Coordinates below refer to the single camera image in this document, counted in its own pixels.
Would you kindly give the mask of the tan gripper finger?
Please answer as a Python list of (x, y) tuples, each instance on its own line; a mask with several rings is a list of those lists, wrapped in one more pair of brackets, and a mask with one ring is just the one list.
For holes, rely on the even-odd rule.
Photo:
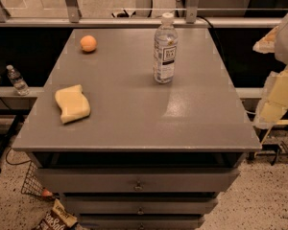
[(260, 129), (274, 126), (288, 110), (288, 65), (280, 73), (272, 71), (266, 79), (253, 124)]
[(257, 41), (252, 49), (257, 53), (269, 54), (275, 51), (275, 41), (276, 33), (278, 31), (278, 26), (271, 29), (265, 36), (263, 36), (259, 41)]

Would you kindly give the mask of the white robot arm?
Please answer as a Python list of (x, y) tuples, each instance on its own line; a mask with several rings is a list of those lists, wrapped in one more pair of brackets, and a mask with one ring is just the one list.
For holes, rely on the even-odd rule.
[(280, 73), (271, 72), (266, 79), (255, 110), (253, 124), (260, 129), (269, 129), (288, 110), (288, 13), (252, 49), (261, 54), (274, 53), (276, 60), (285, 64)]

